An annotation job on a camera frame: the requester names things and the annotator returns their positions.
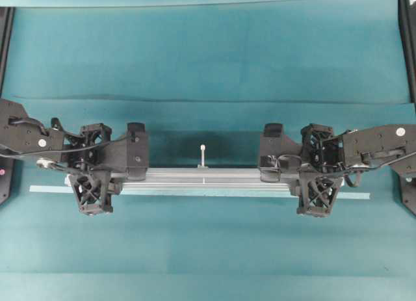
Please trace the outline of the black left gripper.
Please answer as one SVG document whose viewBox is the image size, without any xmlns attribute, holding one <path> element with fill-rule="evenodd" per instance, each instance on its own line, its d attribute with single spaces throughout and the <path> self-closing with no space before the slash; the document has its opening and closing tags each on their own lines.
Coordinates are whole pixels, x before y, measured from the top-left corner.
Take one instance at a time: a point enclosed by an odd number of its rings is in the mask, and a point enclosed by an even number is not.
<svg viewBox="0 0 416 301">
<path fill-rule="evenodd" d="M 51 119 L 51 127 L 64 133 L 67 144 L 63 145 L 60 161 L 48 163 L 48 168 L 69 173 L 82 214 L 112 213 L 112 195 L 121 192 L 122 184 L 111 178 L 109 171 L 87 172 L 97 165 L 98 151 L 111 141 L 112 129 L 104 124 L 84 125 L 76 135 L 63 130 L 58 118 Z M 128 181 L 145 180 L 150 161 L 145 124 L 128 123 L 122 138 L 107 146 L 107 166 L 113 172 L 125 173 Z"/>
</svg>

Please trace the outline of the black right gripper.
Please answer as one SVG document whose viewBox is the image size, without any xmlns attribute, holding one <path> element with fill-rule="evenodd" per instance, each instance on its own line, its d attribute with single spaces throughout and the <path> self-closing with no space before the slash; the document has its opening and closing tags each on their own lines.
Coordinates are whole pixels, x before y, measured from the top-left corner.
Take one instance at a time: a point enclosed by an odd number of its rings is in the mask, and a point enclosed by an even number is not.
<svg viewBox="0 0 416 301">
<path fill-rule="evenodd" d="M 309 124 L 301 130 L 302 143 L 297 143 L 283 132 L 282 124 L 266 124 L 258 154 L 260 180 L 292 183 L 290 192 L 298 197 L 298 215 L 328 217 L 343 180 L 321 174 L 346 175 L 345 134 L 334 135 L 330 126 Z"/>
</svg>

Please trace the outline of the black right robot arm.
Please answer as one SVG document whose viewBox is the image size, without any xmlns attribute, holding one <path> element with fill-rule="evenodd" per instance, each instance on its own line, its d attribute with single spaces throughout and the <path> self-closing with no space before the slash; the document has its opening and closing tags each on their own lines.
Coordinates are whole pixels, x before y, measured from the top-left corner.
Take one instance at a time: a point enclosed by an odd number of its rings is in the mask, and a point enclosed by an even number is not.
<svg viewBox="0 0 416 301">
<path fill-rule="evenodd" d="M 281 124 L 266 124 L 257 167 L 266 183 L 286 181 L 299 215 L 330 215 L 343 184 L 358 187 L 365 172 L 385 166 L 400 177 L 401 201 L 415 212 L 415 125 L 389 124 L 335 135 L 309 124 L 295 142 Z"/>
</svg>

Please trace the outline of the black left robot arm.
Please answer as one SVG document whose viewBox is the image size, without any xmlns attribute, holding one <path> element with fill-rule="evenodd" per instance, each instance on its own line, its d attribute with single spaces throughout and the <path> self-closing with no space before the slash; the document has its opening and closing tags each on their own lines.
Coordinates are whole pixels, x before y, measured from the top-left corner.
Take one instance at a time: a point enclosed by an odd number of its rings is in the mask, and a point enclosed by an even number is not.
<svg viewBox="0 0 416 301">
<path fill-rule="evenodd" d="M 149 137 L 143 123 L 129 123 L 119 138 L 103 123 L 84 125 L 73 134 L 58 118 L 51 126 L 29 117 L 23 105 L 1 100 L 1 156 L 34 159 L 41 168 L 68 175 L 79 211 L 85 215 L 111 213 L 112 195 L 123 183 L 146 178 Z"/>
</svg>

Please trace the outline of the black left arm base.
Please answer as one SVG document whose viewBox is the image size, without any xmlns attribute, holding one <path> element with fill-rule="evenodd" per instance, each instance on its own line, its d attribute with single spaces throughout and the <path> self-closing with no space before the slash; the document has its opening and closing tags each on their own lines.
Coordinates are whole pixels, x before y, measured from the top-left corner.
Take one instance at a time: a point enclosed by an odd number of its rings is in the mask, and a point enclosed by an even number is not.
<svg viewBox="0 0 416 301">
<path fill-rule="evenodd" d="M 0 162 L 0 203 L 4 203 L 10 196 L 14 160 L 1 158 Z"/>
</svg>

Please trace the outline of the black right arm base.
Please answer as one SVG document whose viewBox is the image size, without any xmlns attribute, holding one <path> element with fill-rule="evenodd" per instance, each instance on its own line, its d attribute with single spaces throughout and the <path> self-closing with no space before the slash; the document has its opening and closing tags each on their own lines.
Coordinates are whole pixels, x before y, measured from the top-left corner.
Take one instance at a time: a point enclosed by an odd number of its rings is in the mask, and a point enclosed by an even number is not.
<svg viewBox="0 0 416 301">
<path fill-rule="evenodd" d="M 414 177 L 399 177 L 400 180 L 400 193 L 402 203 L 413 214 L 416 210 L 416 186 Z"/>
</svg>

